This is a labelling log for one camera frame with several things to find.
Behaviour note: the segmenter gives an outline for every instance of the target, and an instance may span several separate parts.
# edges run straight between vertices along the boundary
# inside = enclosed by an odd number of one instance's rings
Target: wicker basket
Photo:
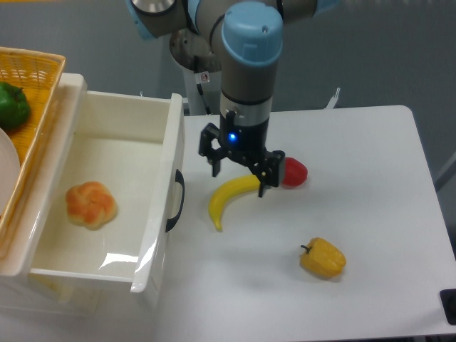
[[[18,152],[21,171],[11,199],[0,219],[0,257],[6,254],[13,238],[11,218],[21,198],[27,176],[38,159],[36,153],[39,140],[64,66],[63,56],[0,47],[0,82],[8,82],[23,88],[31,108],[27,122],[19,129],[7,132]]]

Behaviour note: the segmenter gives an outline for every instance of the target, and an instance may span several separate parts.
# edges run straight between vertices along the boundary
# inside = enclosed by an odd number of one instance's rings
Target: bun
[[[87,182],[70,188],[65,201],[70,221],[89,230],[100,229],[117,214],[114,197],[99,182]]]

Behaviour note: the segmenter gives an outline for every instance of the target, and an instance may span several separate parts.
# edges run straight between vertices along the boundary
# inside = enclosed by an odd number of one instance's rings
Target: white plate
[[[19,156],[13,142],[0,129],[0,214],[13,193],[20,168]]]

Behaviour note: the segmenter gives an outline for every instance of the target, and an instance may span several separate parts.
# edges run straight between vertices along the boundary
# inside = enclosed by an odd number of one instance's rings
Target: red fruit
[[[307,167],[298,160],[291,157],[285,157],[285,177],[282,181],[282,185],[297,187],[307,180],[308,173]]]

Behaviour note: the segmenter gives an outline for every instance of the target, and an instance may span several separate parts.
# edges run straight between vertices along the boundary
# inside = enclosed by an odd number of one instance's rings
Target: white drawer
[[[70,135],[61,142],[68,148],[54,151],[54,140],[43,153],[44,160],[46,154],[60,154],[59,170],[49,175],[55,179],[41,175],[40,180],[38,175],[34,182],[41,189],[47,184],[48,203],[24,207],[25,212],[38,210],[25,215],[36,217],[35,227],[30,227],[33,241],[27,241],[24,250],[28,255],[9,270],[4,265],[8,272],[2,275],[28,274],[57,289],[131,291],[145,294],[154,304],[162,280],[167,222],[178,216],[184,195],[179,171],[184,152],[182,97],[173,94],[161,100],[89,91],[83,92],[79,107]],[[97,231],[70,223],[66,214],[66,191],[92,180],[106,185],[118,203],[115,219]]]

